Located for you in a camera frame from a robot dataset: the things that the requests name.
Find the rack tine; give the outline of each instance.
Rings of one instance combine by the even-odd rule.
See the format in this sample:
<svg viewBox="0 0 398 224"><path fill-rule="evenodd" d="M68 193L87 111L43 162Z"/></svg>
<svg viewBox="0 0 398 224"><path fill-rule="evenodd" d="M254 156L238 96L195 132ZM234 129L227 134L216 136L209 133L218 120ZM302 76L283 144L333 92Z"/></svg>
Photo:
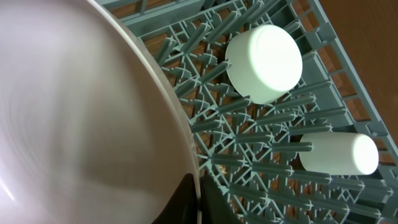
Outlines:
<svg viewBox="0 0 398 224"><path fill-rule="evenodd" d="M290 177L293 174L293 168L290 165L263 164L261 162L253 162L252 170L265 174L283 175L284 177Z"/></svg>
<svg viewBox="0 0 398 224"><path fill-rule="evenodd" d="M254 13L252 13L248 17L248 22L250 22L251 24L257 22L268 11L268 7L268 4L263 4L261 7L258 8L258 10L254 11Z"/></svg>
<svg viewBox="0 0 398 224"><path fill-rule="evenodd" d="M341 214L347 214L349 212L348 205L344 202L337 201L332 198L325 199L324 196L312 196L302 195L303 198L310 199L312 204L319 208L329 209Z"/></svg>
<svg viewBox="0 0 398 224"><path fill-rule="evenodd" d="M241 167L244 164L242 155L213 154L210 159L216 165Z"/></svg>
<svg viewBox="0 0 398 224"><path fill-rule="evenodd" d="M218 13L215 13L213 17L220 16ZM210 34L207 36L207 41L211 44L214 41L218 40L221 35L223 35L229 27L239 18L239 13L236 11L232 11Z"/></svg>
<svg viewBox="0 0 398 224"><path fill-rule="evenodd" d="M272 152L311 152L311 142L272 143Z"/></svg>
<svg viewBox="0 0 398 224"><path fill-rule="evenodd" d="M302 96L293 100L283 101L275 104L275 109L282 110L288 108L294 108L296 106L307 105L314 103L317 98L315 95Z"/></svg>
<svg viewBox="0 0 398 224"><path fill-rule="evenodd" d="M270 131L258 132L258 133L245 133L237 134L235 140L237 143L259 143L259 142L270 142L273 135Z"/></svg>
<svg viewBox="0 0 398 224"><path fill-rule="evenodd" d="M294 170L292 178L325 185L328 185L331 182L330 174L310 172L305 170Z"/></svg>
<svg viewBox="0 0 398 224"><path fill-rule="evenodd" d="M351 180L335 177L331 181L330 187L341 187L350 190L363 190L365 185L362 180Z"/></svg>
<svg viewBox="0 0 398 224"><path fill-rule="evenodd" d="M266 198L264 196L265 192L259 190L250 189L249 187L241 186L238 184L230 184L229 192L239 197L244 197L248 200L260 202L265 204Z"/></svg>
<svg viewBox="0 0 398 224"><path fill-rule="evenodd" d="M320 90L322 88L329 88L330 86L331 86L331 81L327 80L327 81L314 83L314 84L311 84L311 85L306 85L306 86L297 88L295 90L291 90L290 94L292 96L298 96L298 95L301 95L301 94L310 93L310 92L315 91L315 90Z"/></svg>
<svg viewBox="0 0 398 224"><path fill-rule="evenodd" d="M309 134L309 133L317 133L317 132L325 132L331 131L330 124L313 124L306 125L302 127L291 127L289 129L290 135L299 135L299 134Z"/></svg>
<svg viewBox="0 0 398 224"><path fill-rule="evenodd" d="M159 66L162 66L164 64L170 53L173 51L176 43L177 41L173 40L173 38L166 37L162 44L162 47L159 50L159 53L157 53L157 55L155 56L155 60L159 64Z"/></svg>
<svg viewBox="0 0 398 224"><path fill-rule="evenodd" d="M294 111L289 111L281 114L265 115L257 119L257 125L267 125L267 124L293 121L296 117L297 115L295 114Z"/></svg>
<svg viewBox="0 0 398 224"><path fill-rule="evenodd" d="M199 81L201 81L202 85L212 81L215 79L217 76L225 72L229 67L231 66L231 63L228 61L224 61L219 63L212 71L207 73L206 75L202 76L199 78Z"/></svg>
<svg viewBox="0 0 398 224"><path fill-rule="evenodd" d="M236 31L239 30L245 23L248 22L248 18L251 14L256 12L261 6L263 6L264 3L261 1L257 1L254 3L241 17L239 17L234 24L232 24L230 31L232 34L234 34Z"/></svg>
<svg viewBox="0 0 398 224"><path fill-rule="evenodd" d="M191 78L187 80L185 83L183 83L181 86L179 86L175 90L175 94L177 95L178 98L184 97L187 94L189 94L198 85L199 83Z"/></svg>
<svg viewBox="0 0 398 224"><path fill-rule="evenodd" d="M368 207L365 205L359 205L355 203L347 203L350 212L357 213L360 215L365 215L367 217L372 217L372 218L380 218L381 213L380 210L372 207Z"/></svg>
<svg viewBox="0 0 398 224"><path fill-rule="evenodd" d="M223 113L227 113L230 111L234 111L234 110L238 110L241 108L245 108L247 106L249 106L251 104L251 100L248 96L244 97L244 98L240 98L238 100L233 101L232 103L228 104L228 105L223 105L218 107L218 112L220 114Z"/></svg>
<svg viewBox="0 0 398 224"><path fill-rule="evenodd" d="M309 119L318 119L318 118L327 118L331 116L343 115L347 113L347 109L342 106L339 108L332 108L327 110L313 111L304 114L304 118L306 120Z"/></svg>
<svg viewBox="0 0 398 224"><path fill-rule="evenodd" d="M186 55L191 53L191 51L199 44L209 30L210 26L207 23L200 24L199 27L189 37L187 42L182 45L180 51L184 52Z"/></svg>
<svg viewBox="0 0 398 224"><path fill-rule="evenodd" d="M207 120L207 121L199 121L196 122L194 125L191 126L191 132L197 133L200 131L209 131L212 129L216 129L221 127L223 124L222 120Z"/></svg>
<svg viewBox="0 0 398 224"><path fill-rule="evenodd" d="M303 208L304 210L309 210L312 208L312 203L309 199L296 197L294 195L287 194L286 192L276 192L274 190L270 190L266 195L277 202L293 205Z"/></svg>

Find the white bowl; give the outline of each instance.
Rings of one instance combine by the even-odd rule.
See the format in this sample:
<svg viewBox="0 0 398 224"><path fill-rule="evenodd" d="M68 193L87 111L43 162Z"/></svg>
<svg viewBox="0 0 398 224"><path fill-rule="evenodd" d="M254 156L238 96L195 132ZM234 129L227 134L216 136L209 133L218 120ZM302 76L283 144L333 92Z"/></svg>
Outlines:
<svg viewBox="0 0 398 224"><path fill-rule="evenodd" d="M0 7L1 223L150 223L195 148L145 47L95 1Z"/></svg>
<svg viewBox="0 0 398 224"><path fill-rule="evenodd" d="M226 49L229 80L257 104L272 102L300 80L302 58L294 39L282 28L263 25L234 37Z"/></svg>

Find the plastic tine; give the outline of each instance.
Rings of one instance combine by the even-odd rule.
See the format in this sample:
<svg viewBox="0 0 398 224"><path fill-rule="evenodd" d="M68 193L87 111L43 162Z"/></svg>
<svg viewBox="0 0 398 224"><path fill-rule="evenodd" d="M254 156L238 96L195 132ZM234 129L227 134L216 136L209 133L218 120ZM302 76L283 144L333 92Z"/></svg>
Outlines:
<svg viewBox="0 0 398 224"><path fill-rule="evenodd" d="M205 0L205 2L203 3L203 7L205 9L208 9L214 4L214 2L215 0Z"/></svg>
<svg viewBox="0 0 398 224"><path fill-rule="evenodd" d="M240 98L238 100L233 101L232 103L228 104L228 105L223 105L218 107L218 112L220 114L223 113L227 113L230 111L234 111L234 110L238 110L241 108L245 108L247 106L249 106L251 104L251 100L248 96L244 97L244 98Z"/></svg>
<svg viewBox="0 0 398 224"><path fill-rule="evenodd" d="M363 190L365 188L365 185L361 180L350 180L338 177L333 178L329 186L341 187L349 190Z"/></svg>
<svg viewBox="0 0 398 224"><path fill-rule="evenodd" d="M322 88L329 88L330 86L331 86L331 81L327 80L327 81L317 82L311 85L302 86L295 90L291 90L290 94L292 96L298 96L301 94L310 93L312 91L321 90Z"/></svg>
<svg viewBox="0 0 398 224"><path fill-rule="evenodd" d="M173 38L170 37L165 38L162 47L159 50L159 53L155 56L155 60L160 66L162 66L166 61L167 57L169 57L176 43L177 41L173 40Z"/></svg>
<svg viewBox="0 0 398 224"><path fill-rule="evenodd" d="M257 22L264 14L268 11L269 5L268 4L263 4L261 7L258 8L258 10L254 11L249 17L248 17L248 22L253 24Z"/></svg>
<svg viewBox="0 0 398 224"><path fill-rule="evenodd" d="M221 127L223 122L221 120L207 120L207 121L199 121L191 126L192 133L197 133L200 131L209 131L212 129L216 129Z"/></svg>
<svg viewBox="0 0 398 224"><path fill-rule="evenodd" d="M199 107L202 109L210 106L210 104L208 102L203 101L203 100L198 100L198 99L188 100L187 102L185 102L185 104L193 105L195 107Z"/></svg>
<svg viewBox="0 0 398 224"><path fill-rule="evenodd" d="M372 218L380 218L381 216L380 210L376 208L371 208L365 205L359 205L354 203L347 203L347 205L349 207L349 210L353 213L365 215Z"/></svg>
<svg viewBox="0 0 398 224"><path fill-rule="evenodd" d="M213 14L213 17L220 16L218 13ZM207 36L207 41L209 43L213 43L218 40L228 28L238 19L239 13L236 11L232 11L220 24L210 34Z"/></svg>
<svg viewBox="0 0 398 224"><path fill-rule="evenodd" d="M258 10L261 6L263 6L264 3L261 1L255 2L242 16L240 16L234 24L231 26L230 31L231 33L235 33L236 31L239 30L245 23L247 23L248 18L251 14L253 14L256 10Z"/></svg>
<svg viewBox="0 0 398 224"><path fill-rule="evenodd" d="M226 1L226 0L216 0L216 2L217 2L218 5L223 4L225 1Z"/></svg>
<svg viewBox="0 0 398 224"><path fill-rule="evenodd" d="M188 71L185 68L180 68L180 67L174 67L171 68L169 73L176 75L178 79L181 78L191 78L192 77L192 73L190 71Z"/></svg>
<svg viewBox="0 0 398 224"><path fill-rule="evenodd" d="M250 189L238 184L230 184L229 192L239 197L244 197L248 200L253 200L255 202L266 203L266 198L264 196L265 192L259 190Z"/></svg>
<svg viewBox="0 0 398 224"><path fill-rule="evenodd" d="M184 97L185 95L189 94L196 86L198 86L198 84L199 83L195 80L189 79L175 90L175 94L178 98Z"/></svg>
<svg viewBox="0 0 398 224"><path fill-rule="evenodd" d="M302 96L296 99L277 103L275 104L275 109L282 110L287 108L294 108L296 106L307 105L309 103L315 102L316 99L317 98L315 97L315 95Z"/></svg>
<svg viewBox="0 0 398 224"><path fill-rule="evenodd" d="M243 166L242 155L229 155L229 154L213 154L211 157L211 163L224 166Z"/></svg>
<svg viewBox="0 0 398 224"><path fill-rule="evenodd" d="M275 224L274 222L277 221L275 212L272 211L270 207L267 207L264 211L266 213L266 218L268 218L269 220L272 221L273 224Z"/></svg>
<svg viewBox="0 0 398 224"><path fill-rule="evenodd" d="M285 192L276 192L273 190L268 191L267 196L277 202L282 202L284 204L293 205L305 210L312 208L312 203L309 199L295 197L294 195L287 194Z"/></svg>
<svg viewBox="0 0 398 224"><path fill-rule="evenodd" d="M331 182L330 174L310 172L305 170L294 170L292 178L297 180L315 182L318 184L329 184Z"/></svg>
<svg viewBox="0 0 398 224"><path fill-rule="evenodd" d="M272 152L310 152L313 149L311 142L272 143Z"/></svg>
<svg viewBox="0 0 398 224"><path fill-rule="evenodd" d="M285 215L285 217L283 219L283 224L310 224L310 220L308 218L308 220L306 220L306 222L304 222L303 220L299 220L299 219L292 218L292 217Z"/></svg>
<svg viewBox="0 0 398 224"><path fill-rule="evenodd" d="M318 119L318 118L327 118L331 116L343 115L347 113L347 109L342 106L339 108L331 108L327 110L313 111L304 114L304 118L309 119Z"/></svg>
<svg viewBox="0 0 398 224"><path fill-rule="evenodd" d="M258 132L258 133L245 133L237 134L235 137L236 143L259 143L259 142L270 142L273 136L270 131Z"/></svg>
<svg viewBox="0 0 398 224"><path fill-rule="evenodd" d="M291 24L291 25L289 25L289 26L287 26L287 27L284 27L284 29L285 29L285 31L286 32L288 32L288 33L292 33L293 31L295 31L295 30L297 30L297 29L299 29L300 28L300 23L299 22L294 22L293 24Z"/></svg>
<svg viewBox="0 0 398 224"><path fill-rule="evenodd" d="M261 162L253 162L252 170L265 174L283 175L284 177L290 177L293 174L293 168L290 165L263 164Z"/></svg>
<svg viewBox="0 0 398 224"><path fill-rule="evenodd" d="M209 30L210 26L208 24L200 24L196 31L189 37L187 42L181 47L180 51L185 54L189 54L199 44Z"/></svg>
<svg viewBox="0 0 398 224"><path fill-rule="evenodd" d="M267 218L260 217L254 213L248 212L244 219L250 224L274 224L275 222L270 221Z"/></svg>
<svg viewBox="0 0 398 224"><path fill-rule="evenodd" d="M213 79L215 79L220 74L222 74L223 72L225 72L227 70L227 68L229 68L230 66L231 66L231 63L229 63L228 61L221 62L212 71L210 71L206 75L200 77L199 81L201 81L202 84L208 83L208 82L212 81Z"/></svg>
<svg viewBox="0 0 398 224"><path fill-rule="evenodd" d="M197 27L193 23L190 22L187 24L187 27L185 29L187 30L188 35L192 36L195 33L195 31L197 30Z"/></svg>
<svg viewBox="0 0 398 224"><path fill-rule="evenodd" d="M325 131L331 131L330 124L313 124L302 127L292 127L289 129L289 134L295 136L299 134L309 134L309 133L317 133Z"/></svg>
<svg viewBox="0 0 398 224"><path fill-rule="evenodd" d="M361 192L360 198L372 202L383 202L393 193L390 187L370 187L366 185L365 189Z"/></svg>
<svg viewBox="0 0 398 224"><path fill-rule="evenodd" d="M265 115L257 119L257 125L267 125L267 124L293 121L296 117L297 115L295 114L294 111L289 111L281 114Z"/></svg>
<svg viewBox="0 0 398 224"><path fill-rule="evenodd" d="M205 66L217 64L217 58L213 55L213 51L211 49L206 53L198 55L198 59L204 61Z"/></svg>
<svg viewBox="0 0 398 224"><path fill-rule="evenodd" d="M339 202L335 199L329 198L325 199L325 196L318 195L302 195L303 198L310 199L312 204L319 208L329 209L338 213L347 214L349 212L348 205L344 202Z"/></svg>

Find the white cup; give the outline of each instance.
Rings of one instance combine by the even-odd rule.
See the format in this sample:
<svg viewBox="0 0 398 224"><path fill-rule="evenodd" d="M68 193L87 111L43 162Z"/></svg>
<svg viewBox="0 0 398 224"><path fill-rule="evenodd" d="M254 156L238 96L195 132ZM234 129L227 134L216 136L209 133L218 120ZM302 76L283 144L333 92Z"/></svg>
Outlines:
<svg viewBox="0 0 398 224"><path fill-rule="evenodd" d="M374 141L365 134L304 134L301 142L312 142L311 152L300 152L305 170L330 175L369 175L379 164Z"/></svg>
<svg viewBox="0 0 398 224"><path fill-rule="evenodd" d="M272 102L300 80L302 58L282 28L263 25L234 37L226 49L227 74L236 91L257 104Z"/></svg>

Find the white plate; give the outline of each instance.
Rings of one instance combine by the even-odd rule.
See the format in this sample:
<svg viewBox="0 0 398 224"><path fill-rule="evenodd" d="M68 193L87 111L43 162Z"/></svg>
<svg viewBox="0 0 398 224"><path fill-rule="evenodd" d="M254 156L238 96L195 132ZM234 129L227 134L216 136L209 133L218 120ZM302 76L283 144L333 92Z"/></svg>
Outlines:
<svg viewBox="0 0 398 224"><path fill-rule="evenodd" d="M1 223L150 223L198 181L172 87L100 5L10 1L0 27Z"/></svg>

